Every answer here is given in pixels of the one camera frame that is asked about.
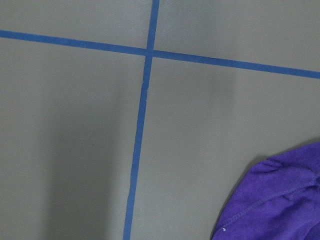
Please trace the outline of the purple towel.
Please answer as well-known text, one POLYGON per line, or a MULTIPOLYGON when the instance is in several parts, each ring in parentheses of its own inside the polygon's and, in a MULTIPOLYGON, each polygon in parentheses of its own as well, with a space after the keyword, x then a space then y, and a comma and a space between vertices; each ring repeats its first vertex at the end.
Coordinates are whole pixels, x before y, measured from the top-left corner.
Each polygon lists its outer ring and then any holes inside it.
POLYGON ((317 240, 320 144, 306 144, 253 165, 226 202, 214 240, 317 240))

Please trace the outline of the blue tape line crosswise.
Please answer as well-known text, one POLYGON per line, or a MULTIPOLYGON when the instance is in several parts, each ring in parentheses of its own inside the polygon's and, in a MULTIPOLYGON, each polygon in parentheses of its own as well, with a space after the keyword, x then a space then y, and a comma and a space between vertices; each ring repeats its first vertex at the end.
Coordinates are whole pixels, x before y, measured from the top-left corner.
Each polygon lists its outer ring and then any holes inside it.
POLYGON ((63 38, 63 37, 24 33, 24 32, 1 30, 0 37, 5 39, 20 40, 20 41, 37 42, 37 43, 68 46, 68 47, 75 47, 75 48, 82 48, 82 49, 105 51, 105 52, 114 52, 114 53, 129 54, 129 55, 136 55, 136 56, 154 57, 154 58, 160 58, 160 59, 230 67, 230 68, 236 68, 236 69, 252 70, 252 71, 259 71, 259 72, 282 74, 282 75, 290 75, 290 76, 304 77, 304 78, 317 79, 317 80, 320 78, 320 73, 318 71, 312 71, 312 70, 267 65, 267 64, 253 63, 253 62, 231 60, 231 59, 212 58, 207 56, 184 54, 184 53, 161 51, 161 50, 150 50, 150 49, 139 48, 139 47, 77 40, 77 39, 70 39, 70 38, 63 38))

